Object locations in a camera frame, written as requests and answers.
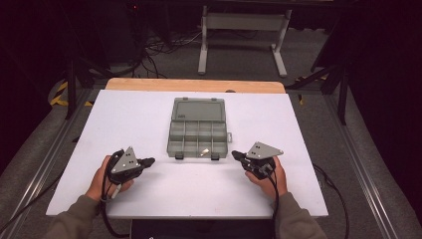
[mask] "person's right hand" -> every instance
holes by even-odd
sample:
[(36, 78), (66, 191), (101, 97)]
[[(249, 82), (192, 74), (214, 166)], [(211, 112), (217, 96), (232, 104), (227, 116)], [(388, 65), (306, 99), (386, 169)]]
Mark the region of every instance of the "person's right hand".
[[(276, 165), (276, 169), (274, 171), (274, 173), (276, 173), (276, 176), (274, 176), (273, 173), (271, 177), (275, 182), (277, 178), (277, 189), (279, 190), (279, 196), (282, 196), (286, 192), (288, 192), (288, 186), (286, 183), (286, 173), (282, 165), (280, 164), (279, 158), (274, 156), (273, 159)], [(267, 194), (273, 200), (276, 200), (276, 190), (274, 189), (273, 183), (271, 183), (270, 179), (265, 178), (260, 180), (250, 171), (245, 171), (245, 175), (249, 178), (251, 182), (260, 186), (261, 190), (263, 190), (265, 194)]]

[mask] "dark background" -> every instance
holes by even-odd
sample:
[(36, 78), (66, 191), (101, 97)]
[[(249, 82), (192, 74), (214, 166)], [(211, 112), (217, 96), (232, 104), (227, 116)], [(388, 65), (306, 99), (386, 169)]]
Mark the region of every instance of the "dark background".
[[(422, 19), (410, 1), (373, 1), (371, 7), (359, 20), (345, 17), (337, 23), (316, 64), (342, 61), (344, 54), (351, 57), (349, 84), (359, 110), (387, 167), (422, 221), (418, 150), (422, 141), (418, 79), (422, 33), (418, 25)], [(70, 51), (105, 68), (111, 62), (133, 60), (125, 11), (124, 1), (1, 1), (0, 173), (50, 111), (48, 93), (63, 78)], [(145, 21), (165, 38), (166, 30), (196, 28), (201, 8), (155, 7), (150, 13), (154, 14)], [(166, 13), (169, 21), (156, 17)], [(298, 10), (291, 27), (331, 31), (333, 19), (322, 11)]]

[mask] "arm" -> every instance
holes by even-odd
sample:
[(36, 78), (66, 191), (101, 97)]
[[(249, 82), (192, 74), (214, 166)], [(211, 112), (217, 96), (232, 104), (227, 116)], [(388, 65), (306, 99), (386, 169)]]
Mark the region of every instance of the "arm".
[[(102, 166), (94, 175), (91, 186), (85, 195), (78, 198), (77, 202), (71, 205), (68, 211), (62, 212), (52, 221), (48, 232), (44, 235), (49, 238), (88, 238), (93, 231), (93, 219), (98, 215), (98, 205), (102, 197), (103, 178), (106, 172), (106, 165), (110, 156), (106, 156)], [(105, 188), (111, 183), (107, 180)], [(120, 192), (128, 190), (133, 185), (133, 180), (126, 182)], [(116, 185), (112, 185), (108, 191), (111, 196)]]
[[(301, 209), (293, 195), (288, 191), (286, 173), (275, 156), (275, 172), (273, 180), (277, 178), (277, 189), (279, 191), (279, 210), (276, 217), (277, 238), (301, 239), (301, 238), (326, 238), (317, 222), (310, 216), (307, 210)], [(276, 190), (270, 179), (259, 180), (249, 171), (245, 172), (250, 181), (261, 187), (263, 192), (276, 200)]]

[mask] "gray sleeve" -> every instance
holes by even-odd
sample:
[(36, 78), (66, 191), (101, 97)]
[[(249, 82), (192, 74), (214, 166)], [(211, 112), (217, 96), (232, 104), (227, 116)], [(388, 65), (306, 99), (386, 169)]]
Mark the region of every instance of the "gray sleeve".
[(98, 203), (82, 195), (68, 211), (55, 217), (43, 238), (88, 238), (93, 231), (93, 219), (97, 212)]
[(276, 217), (277, 238), (282, 239), (319, 239), (326, 238), (317, 222), (306, 209), (301, 209), (297, 201), (287, 192), (279, 198)]

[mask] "person's left hand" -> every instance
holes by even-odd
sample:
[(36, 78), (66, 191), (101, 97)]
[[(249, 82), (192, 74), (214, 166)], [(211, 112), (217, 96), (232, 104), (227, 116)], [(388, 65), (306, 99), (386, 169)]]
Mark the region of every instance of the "person's left hand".
[[(111, 159), (110, 155), (107, 155), (103, 161), (102, 166), (97, 169), (96, 174), (93, 177), (93, 181), (91, 182), (91, 186), (88, 191), (85, 193), (85, 196), (90, 197), (91, 199), (100, 202), (102, 198), (102, 187), (103, 187), (103, 179), (106, 172), (106, 165), (108, 161)], [(105, 190), (111, 185), (111, 188), (108, 191), (108, 196), (112, 196), (117, 185), (111, 183), (108, 179), (105, 181)], [(133, 180), (125, 182), (120, 189), (120, 192), (124, 192), (128, 190), (133, 185)]]

